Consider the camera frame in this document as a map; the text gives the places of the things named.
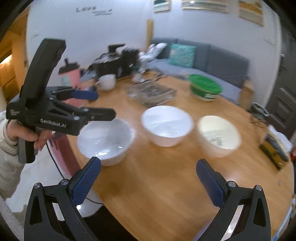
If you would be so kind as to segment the person's left hand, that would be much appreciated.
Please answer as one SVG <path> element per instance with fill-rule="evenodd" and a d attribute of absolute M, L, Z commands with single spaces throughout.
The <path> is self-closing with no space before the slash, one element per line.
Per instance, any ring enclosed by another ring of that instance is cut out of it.
<path fill-rule="evenodd" d="M 41 151 L 51 137 L 52 131 L 43 130 L 36 133 L 25 126 L 20 125 L 16 120 L 10 120 L 6 127 L 6 133 L 10 140 L 17 141 L 19 138 L 22 138 L 28 142 L 33 142 L 34 148 Z"/>

